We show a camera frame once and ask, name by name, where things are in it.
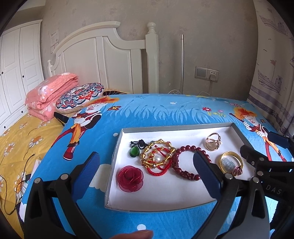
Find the round patterned cushion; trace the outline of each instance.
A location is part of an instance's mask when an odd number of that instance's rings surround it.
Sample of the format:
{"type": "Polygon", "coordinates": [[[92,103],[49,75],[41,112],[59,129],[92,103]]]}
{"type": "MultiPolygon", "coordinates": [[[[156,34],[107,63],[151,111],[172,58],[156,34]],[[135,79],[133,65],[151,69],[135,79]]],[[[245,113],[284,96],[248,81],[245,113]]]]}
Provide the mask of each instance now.
{"type": "Polygon", "coordinates": [[[56,109],[59,113],[70,113],[77,111],[77,108],[98,97],[101,97],[104,92],[104,86],[100,83],[89,83],[82,86],[77,86],[56,101],[56,109]]]}

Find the pink quilt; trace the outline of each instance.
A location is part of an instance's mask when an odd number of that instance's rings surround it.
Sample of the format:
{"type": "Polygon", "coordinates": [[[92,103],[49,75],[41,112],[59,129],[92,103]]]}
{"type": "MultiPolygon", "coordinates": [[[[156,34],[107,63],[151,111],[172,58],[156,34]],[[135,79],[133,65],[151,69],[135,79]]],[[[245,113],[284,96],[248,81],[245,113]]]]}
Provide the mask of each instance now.
{"type": "Polygon", "coordinates": [[[25,103],[29,114],[41,120],[52,119],[57,99],[76,86],[78,76],[73,73],[62,73],[48,78],[27,94],[25,103]]]}

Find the white headboard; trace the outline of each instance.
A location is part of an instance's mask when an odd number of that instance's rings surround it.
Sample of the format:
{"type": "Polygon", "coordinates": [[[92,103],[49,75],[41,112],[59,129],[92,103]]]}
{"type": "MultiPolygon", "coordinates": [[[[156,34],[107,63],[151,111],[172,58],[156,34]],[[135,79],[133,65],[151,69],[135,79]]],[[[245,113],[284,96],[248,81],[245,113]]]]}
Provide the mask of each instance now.
{"type": "Polygon", "coordinates": [[[146,49],[148,91],[159,92],[158,35],[149,22],[145,40],[125,41],[119,37],[118,21],[95,23],[64,38],[54,50],[55,64],[48,60],[50,76],[63,72],[79,76],[80,85],[100,82],[106,89],[142,93],[141,49],[146,49]]]}

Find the white pearl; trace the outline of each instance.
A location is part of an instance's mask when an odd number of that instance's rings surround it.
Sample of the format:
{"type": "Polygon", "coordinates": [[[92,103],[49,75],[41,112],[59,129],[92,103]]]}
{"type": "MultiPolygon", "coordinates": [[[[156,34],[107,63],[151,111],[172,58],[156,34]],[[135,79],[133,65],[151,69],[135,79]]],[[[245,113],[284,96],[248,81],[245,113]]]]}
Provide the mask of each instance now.
{"type": "Polygon", "coordinates": [[[161,161],[160,157],[155,157],[155,162],[159,163],[161,161]]]}

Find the silver bolt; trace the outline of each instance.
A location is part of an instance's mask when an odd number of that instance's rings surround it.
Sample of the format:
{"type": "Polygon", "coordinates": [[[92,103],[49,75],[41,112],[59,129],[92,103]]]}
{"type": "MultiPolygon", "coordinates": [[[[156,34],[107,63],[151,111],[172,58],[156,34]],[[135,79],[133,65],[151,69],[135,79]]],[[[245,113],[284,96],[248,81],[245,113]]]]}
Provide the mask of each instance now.
{"type": "Polygon", "coordinates": [[[253,177],[253,182],[259,183],[259,179],[257,177],[253,177]]]}
{"type": "Polygon", "coordinates": [[[65,180],[65,179],[67,179],[68,177],[69,177],[69,175],[68,175],[67,173],[64,173],[63,175],[60,176],[60,178],[61,178],[62,180],[65,180]]]}
{"type": "Polygon", "coordinates": [[[41,182],[41,179],[39,177],[37,177],[35,180],[34,180],[34,183],[39,183],[41,182]]]}
{"type": "Polygon", "coordinates": [[[233,178],[233,175],[231,175],[230,173],[226,173],[226,174],[225,174],[225,177],[226,177],[227,179],[232,179],[232,178],[233,178]]]}
{"type": "Polygon", "coordinates": [[[262,176],[262,175],[263,175],[263,172],[262,172],[262,171],[258,171],[258,172],[257,172],[257,175],[258,175],[258,176],[262,176]]]}

